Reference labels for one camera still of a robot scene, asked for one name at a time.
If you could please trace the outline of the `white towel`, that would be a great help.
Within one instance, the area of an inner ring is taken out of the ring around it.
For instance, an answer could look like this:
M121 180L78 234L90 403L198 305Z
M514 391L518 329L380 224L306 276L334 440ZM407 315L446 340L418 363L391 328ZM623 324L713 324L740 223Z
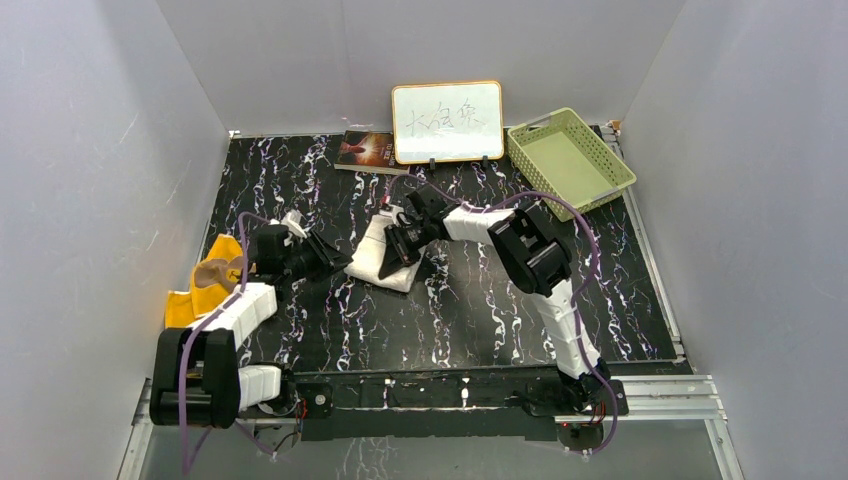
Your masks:
M385 278L379 277L387 249L385 228L396 224L401 211L400 206L388 205L371 217L363 238L352 255L351 263L344 269L347 275L396 292L410 292L421 261L413 266L402 267Z

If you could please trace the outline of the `yellow bear towel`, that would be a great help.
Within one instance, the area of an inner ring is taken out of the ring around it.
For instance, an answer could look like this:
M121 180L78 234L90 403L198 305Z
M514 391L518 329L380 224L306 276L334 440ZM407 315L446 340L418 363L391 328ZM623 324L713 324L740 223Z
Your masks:
M169 291L166 328L184 328L212 312L241 281L244 251L233 236L219 234L207 255L194 266L187 291Z

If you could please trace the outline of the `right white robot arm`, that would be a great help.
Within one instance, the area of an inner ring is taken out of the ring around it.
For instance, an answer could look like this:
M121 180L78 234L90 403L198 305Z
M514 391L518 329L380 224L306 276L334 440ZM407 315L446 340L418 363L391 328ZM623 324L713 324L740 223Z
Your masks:
M479 209L449 202L435 188L410 194L414 213L388 205L385 247L377 272L385 279L413 266L436 240L465 241L495 248L512 285L528 295L554 346L560 387L555 399L577 414L590 413L603 399L609 371L577 309L571 284L571 253L544 212L541 196L512 209Z

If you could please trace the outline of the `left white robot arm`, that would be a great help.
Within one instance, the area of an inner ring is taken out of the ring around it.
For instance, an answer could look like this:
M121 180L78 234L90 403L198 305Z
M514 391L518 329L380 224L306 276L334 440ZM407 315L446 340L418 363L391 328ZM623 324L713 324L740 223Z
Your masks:
M301 225L298 211L263 221L252 234L220 234L193 269L190 288L172 292L154 363L149 415L156 425L228 428L262 404L294 411L299 391L283 364L243 366L237 353L273 317L300 281L323 281L352 261Z

